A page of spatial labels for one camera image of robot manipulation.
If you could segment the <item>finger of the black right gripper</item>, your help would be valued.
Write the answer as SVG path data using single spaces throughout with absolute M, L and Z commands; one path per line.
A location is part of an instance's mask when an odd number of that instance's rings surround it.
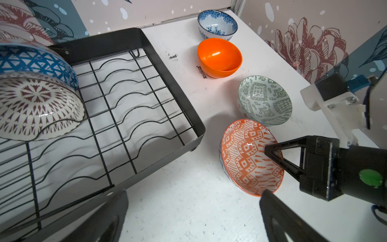
M 281 151 L 266 151 L 266 156 L 268 156 L 277 165 L 288 172 L 298 182 L 300 181 L 300 177 L 303 174 L 303 169 L 284 158 Z
M 280 154 L 282 150 L 300 148 L 300 157 L 304 157 L 307 139 L 308 136 L 304 136 L 281 143 L 267 145 L 264 150 L 265 155 L 268 157 L 283 157 L 283 155 Z

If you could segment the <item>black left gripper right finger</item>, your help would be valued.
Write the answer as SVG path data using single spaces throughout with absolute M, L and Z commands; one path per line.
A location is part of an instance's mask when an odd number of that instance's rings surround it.
M 326 241 L 269 190 L 264 190 L 262 193 L 260 209 L 270 242 Z

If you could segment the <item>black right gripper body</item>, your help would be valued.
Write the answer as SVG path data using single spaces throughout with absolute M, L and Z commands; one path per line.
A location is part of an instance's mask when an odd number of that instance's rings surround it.
M 336 177 L 339 149 L 339 139 L 306 137 L 306 145 L 302 149 L 302 175 L 299 179 L 302 192 L 325 201 L 340 196 Z

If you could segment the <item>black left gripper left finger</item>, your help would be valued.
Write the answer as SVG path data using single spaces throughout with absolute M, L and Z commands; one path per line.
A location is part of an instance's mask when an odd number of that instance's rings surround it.
M 129 200 L 126 191 L 118 192 L 62 241 L 119 241 L 128 206 Z

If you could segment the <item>red orange patterned bowl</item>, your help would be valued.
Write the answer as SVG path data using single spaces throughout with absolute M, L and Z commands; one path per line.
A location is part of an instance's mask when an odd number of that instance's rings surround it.
M 220 153 L 226 173 L 244 192 L 260 197 L 264 190 L 279 189 L 284 169 L 265 155 L 265 147 L 277 140 L 253 120 L 234 121 L 223 134 Z

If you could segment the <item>green patterned bowl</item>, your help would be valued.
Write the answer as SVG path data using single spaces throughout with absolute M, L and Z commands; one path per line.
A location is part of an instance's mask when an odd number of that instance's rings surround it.
M 265 76 L 244 78 L 238 88 L 237 103 L 245 117 L 264 126 L 282 125 L 292 115 L 292 102 L 285 89 Z

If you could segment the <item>black wire dish rack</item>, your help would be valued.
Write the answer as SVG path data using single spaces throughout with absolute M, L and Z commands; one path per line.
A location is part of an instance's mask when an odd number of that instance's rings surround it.
M 206 128 L 145 33 L 54 45 L 78 77 L 80 118 L 51 139 L 1 139 L 1 241 L 39 242 L 202 141 Z

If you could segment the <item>brown white patterned bowl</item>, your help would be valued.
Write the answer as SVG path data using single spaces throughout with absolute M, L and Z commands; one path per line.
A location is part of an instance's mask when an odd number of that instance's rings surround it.
M 1 74 L 1 138 L 41 141 L 76 129 L 86 108 L 70 86 L 34 72 Z

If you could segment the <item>blue triangle patterned bowl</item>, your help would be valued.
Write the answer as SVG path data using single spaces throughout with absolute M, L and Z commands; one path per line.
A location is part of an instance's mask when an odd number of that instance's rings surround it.
M 55 77 L 74 90 L 79 82 L 75 70 L 55 51 L 22 39 L 1 40 L 1 73 L 36 72 Z

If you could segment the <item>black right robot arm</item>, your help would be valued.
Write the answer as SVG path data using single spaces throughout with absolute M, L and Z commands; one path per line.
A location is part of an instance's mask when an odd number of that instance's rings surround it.
M 343 194 L 370 202 L 375 218 L 387 212 L 387 151 L 339 146 L 339 139 L 304 136 L 266 145 L 264 153 L 299 182 L 299 189 L 330 201 Z

